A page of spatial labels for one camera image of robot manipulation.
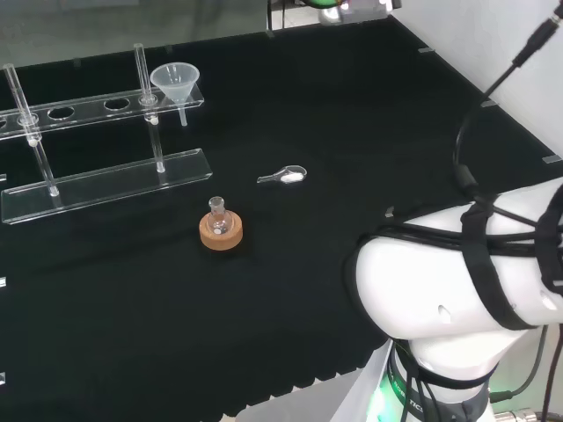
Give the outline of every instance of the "black cloth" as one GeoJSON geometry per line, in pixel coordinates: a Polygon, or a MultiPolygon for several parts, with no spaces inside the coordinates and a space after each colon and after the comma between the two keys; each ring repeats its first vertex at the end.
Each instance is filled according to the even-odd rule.
{"type": "MultiPolygon", "coordinates": [[[[187,130],[162,116],[163,149],[203,148],[214,175],[0,227],[0,420],[214,421],[363,365],[384,338],[348,300],[342,259],[387,207],[462,198],[451,151],[479,93],[420,47],[390,18],[148,50],[150,69],[200,69],[205,104],[187,130]],[[302,184],[256,185],[288,164],[302,184]],[[245,225],[230,253],[199,240],[215,195],[245,225]]],[[[30,104],[138,87],[133,53],[18,73],[30,104]]],[[[0,106],[13,107],[5,84],[0,106]]],[[[56,177],[151,155],[143,119],[44,140],[56,177]]],[[[498,107],[464,146],[491,192],[560,176],[547,155],[498,107]]],[[[0,142],[0,172],[40,180],[22,139],[0,142]]]]}

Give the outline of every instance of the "acrylic stand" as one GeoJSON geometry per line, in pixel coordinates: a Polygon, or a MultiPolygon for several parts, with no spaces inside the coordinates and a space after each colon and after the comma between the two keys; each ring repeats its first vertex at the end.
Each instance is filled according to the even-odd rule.
{"type": "Polygon", "coordinates": [[[143,45],[135,44],[142,89],[29,107],[12,65],[4,66],[17,110],[0,113],[0,141],[25,136],[44,181],[2,191],[2,221],[25,222],[42,216],[127,198],[204,180],[212,175],[201,149],[163,156],[158,114],[200,106],[203,97],[194,84],[186,100],[167,98],[151,89],[143,45]],[[54,178],[41,133],[143,115],[150,132],[154,157],[97,171],[54,178]]]}

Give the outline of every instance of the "black cable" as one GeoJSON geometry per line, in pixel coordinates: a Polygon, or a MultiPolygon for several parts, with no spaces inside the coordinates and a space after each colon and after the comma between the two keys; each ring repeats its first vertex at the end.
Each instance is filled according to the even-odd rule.
{"type": "Polygon", "coordinates": [[[273,31],[272,27],[272,0],[267,0],[267,29],[273,31]]]}
{"type": "Polygon", "coordinates": [[[552,399],[553,381],[555,380],[555,371],[557,370],[557,364],[561,355],[561,348],[563,348],[563,324],[559,324],[559,340],[557,341],[557,346],[555,347],[555,352],[553,353],[552,364],[549,368],[549,376],[547,377],[547,385],[545,387],[544,408],[542,409],[541,422],[547,421],[549,402],[552,399]]]}
{"type": "Polygon", "coordinates": [[[430,413],[428,412],[428,406],[426,403],[426,398],[424,397],[424,390],[422,389],[422,382],[419,378],[416,378],[416,388],[419,390],[420,397],[420,407],[422,407],[422,417],[425,422],[430,421],[430,413]]]}
{"type": "Polygon", "coordinates": [[[563,7],[558,6],[553,12],[552,18],[548,18],[537,30],[528,38],[524,48],[512,61],[510,67],[499,77],[491,87],[486,90],[479,98],[479,101],[465,115],[464,121],[457,133],[456,143],[453,153],[453,164],[456,181],[464,193],[469,193],[473,198],[477,196],[479,185],[469,168],[465,164],[460,163],[461,147],[465,133],[470,126],[473,118],[479,112],[481,104],[487,101],[493,92],[518,68],[522,67],[530,57],[532,57],[545,43],[556,33],[559,28],[560,16],[563,14],[563,7]]]}
{"type": "Polygon", "coordinates": [[[520,388],[514,390],[513,392],[514,396],[518,396],[519,394],[521,394],[525,389],[527,389],[530,386],[531,382],[534,380],[537,370],[539,369],[539,363],[542,360],[542,355],[544,354],[546,338],[547,338],[547,325],[544,325],[544,328],[542,328],[542,335],[539,338],[539,346],[537,347],[536,361],[534,362],[534,366],[531,369],[530,376],[528,376],[528,379],[525,381],[524,384],[520,386],[520,388]]]}
{"type": "Polygon", "coordinates": [[[408,405],[411,403],[411,392],[413,390],[413,377],[406,373],[406,392],[405,392],[405,405],[403,406],[403,414],[401,415],[401,422],[406,422],[408,415],[408,405]]]}
{"type": "MultiPolygon", "coordinates": [[[[536,417],[537,420],[541,420],[543,413],[537,412],[536,417]]],[[[563,416],[558,415],[557,413],[547,413],[547,422],[563,422],[563,416]]]]}
{"type": "Polygon", "coordinates": [[[511,218],[512,220],[515,220],[517,222],[522,222],[522,223],[527,224],[531,227],[536,227],[536,222],[530,220],[529,218],[522,217],[521,215],[511,213],[511,212],[509,212],[505,209],[493,206],[493,211],[496,214],[504,215],[505,217],[511,218]]]}
{"type": "Polygon", "coordinates": [[[459,166],[459,155],[461,152],[462,142],[464,140],[465,132],[467,132],[470,123],[473,120],[475,114],[477,114],[481,109],[481,104],[489,99],[491,94],[496,91],[496,89],[507,80],[507,78],[514,72],[518,67],[513,63],[502,75],[499,77],[491,87],[486,90],[483,95],[479,98],[479,101],[473,106],[473,108],[465,115],[464,122],[462,123],[461,127],[459,128],[459,132],[457,132],[456,137],[456,145],[454,148],[454,165],[459,166]]]}
{"type": "Polygon", "coordinates": [[[442,422],[442,414],[440,413],[440,406],[438,406],[438,402],[436,401],[434,392],[432,392],[427,382],[424,382],[424,386],[428,390],[428,394],[430,395],[430,398],[432,399],[432,403],[434,404],[434,408],[436,409],[436,414],[438,415],[438,422],[442,422]]]}
{"type": "Polygon", "coordinates": [[[527,389],[530,386],[531,382],[534,380],[537,374],[537,370],[539,369],[539,364],[542,360],[542,355],[544,354],[546,337],[547,337],[547,325],[544,325],[544,328],[542,328],[542,335],[539,338],[539,346],[537,347],[536,361],[534,362],[534,366],[531,369],[530,375],[528,375],[528,378],[526,379],[524,384],[522,384],[518,389],[515,389],[514,391],[508,390],[508,391],[499,391],[499,392],[491,393],[490,397],[492,404],[503,402],[505,400],[510,400],[512,397],[521,394],[525,389],[527,389]]]}

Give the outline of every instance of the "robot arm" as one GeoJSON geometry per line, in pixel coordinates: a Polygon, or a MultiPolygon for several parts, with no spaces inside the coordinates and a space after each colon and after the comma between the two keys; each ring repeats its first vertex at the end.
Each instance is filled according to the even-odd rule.
{"type": "MultiPolygon", "coordinates": [[[[562,18],[563,0],[482,100],[555,34],[562,18]]],[[[357,254],[355,281],[363,308],[388,336],[410,340],[391,353],[396,363],[388,365],[382,381],[381,390],[394,392],[394,416],[388,420],[424,420],[431,396],[438,422],[441,416],[493,421],[483,397],[499,360],[528,329],[563,323],[557,226],[563,178],[484,200],[459,158],[464,132],[481,102],[466,116],[454,153],[457,181],[476,204],[396,226],[393,236],[382,231],[357,254]],[[490,256],[494,248],[501,252],[490,256]],[[419,394],[425,378],[434,386],[419,394]]]]}

